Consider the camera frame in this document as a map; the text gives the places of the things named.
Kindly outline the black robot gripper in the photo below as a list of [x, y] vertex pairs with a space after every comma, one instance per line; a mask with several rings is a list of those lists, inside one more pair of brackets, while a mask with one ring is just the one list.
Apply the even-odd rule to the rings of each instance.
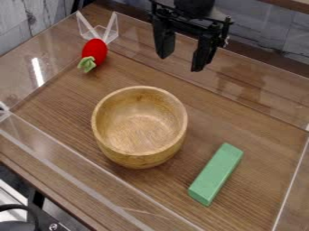
[[215, 8], [215, 0], [150, 0], [154, 46], [160, 59], [175, 50], [175, 33], [199, 37], [191, 58], [191, 72], [213, 61], [219, 40], [229, 37], [231, 17]]

